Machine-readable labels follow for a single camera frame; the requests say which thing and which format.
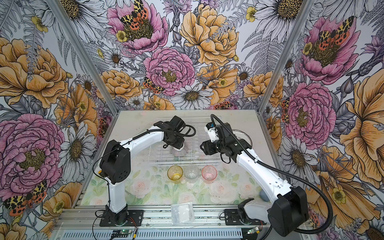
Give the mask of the yellow glass tumbler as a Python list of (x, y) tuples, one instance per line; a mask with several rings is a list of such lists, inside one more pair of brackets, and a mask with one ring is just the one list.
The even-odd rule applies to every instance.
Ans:
[(183, 173), (184, 171), (181, 166), (173, 165), (169, 167), (167, 171), (167, 176), (169, 180), (176, 184), (181, 182)]

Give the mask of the clear glass tumbler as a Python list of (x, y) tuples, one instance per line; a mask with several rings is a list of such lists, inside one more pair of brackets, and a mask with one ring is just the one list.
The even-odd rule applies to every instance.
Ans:
[(195, 183), (200, 175), (200, 169), (196, 165), (184, 166), (184, 177), (188, 183)]

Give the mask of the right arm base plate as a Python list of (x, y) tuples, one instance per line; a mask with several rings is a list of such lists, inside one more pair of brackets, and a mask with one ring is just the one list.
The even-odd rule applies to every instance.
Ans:
[(220, 218), (225, 221), (226, 226), (249, 226), (249, 225), (265, 225), (266, 222), (260, 220), (246, 220), (242, 219), (238, 213), (238, 210), (235, 209), (225, 209), (224, 216), (220, 216)]

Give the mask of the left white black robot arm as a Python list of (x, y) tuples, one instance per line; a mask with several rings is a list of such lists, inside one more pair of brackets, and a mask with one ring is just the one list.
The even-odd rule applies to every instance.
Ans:
[(101, 225), (123, 226), (128, 221), (134, 224), (125, 199), (125, 180), (131, 173), (133, 157), (159, 142), (164, 143), (164, 148), (171, 146), (184, 150), (185, 138), (191, 138), (196, 133), (193, 126), (174, 116), (170, 121), (154, 123), (151, 128), (127, 140), (109, 141), (100, 159), (99, 176), (107, 181), (109, 195)]

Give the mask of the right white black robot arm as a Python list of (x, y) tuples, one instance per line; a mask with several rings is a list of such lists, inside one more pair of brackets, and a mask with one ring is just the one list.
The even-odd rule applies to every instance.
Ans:
[(273, 171), (263, 166), (251, 145), (244, 139), (237, 138), (228, 123), (205, 126), (209, 140), (200, 145), (205, 155), (224, 154), (244, 168), (259, 184), (272, 204), (264, 207), (256, 201), (246, 201), (240, 205), (246, 218), (270, 223), (282, 237), (296, 230), (309, 219), (308, 201), (301, 187), (293, 187)]

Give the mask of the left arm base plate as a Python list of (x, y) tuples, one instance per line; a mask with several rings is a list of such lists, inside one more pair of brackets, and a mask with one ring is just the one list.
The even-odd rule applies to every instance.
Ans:
[(144, 216), (143, 210), (122, 210), (119, 213), (113, 213), (107, 209), (103, 213), (101, 227), (140, 227)]

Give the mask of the striped ceramic bowl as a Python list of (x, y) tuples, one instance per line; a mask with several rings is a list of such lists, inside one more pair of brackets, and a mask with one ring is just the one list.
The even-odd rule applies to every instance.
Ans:
[(186, 156), (187, 152), (188, 152), (188, 147), (186, 145), (183, 145), (180, 149), (176, 149), (176, 148), (171, 149), (171, 154), (177, 158)]

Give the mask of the pink glass tumbler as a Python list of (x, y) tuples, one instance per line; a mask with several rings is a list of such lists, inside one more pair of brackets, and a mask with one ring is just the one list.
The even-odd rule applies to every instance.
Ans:
[(217, 178), (217, 169), (212, 165), (207, 165), (202, 169), (202, 178), (206, 184), (211, 184)]

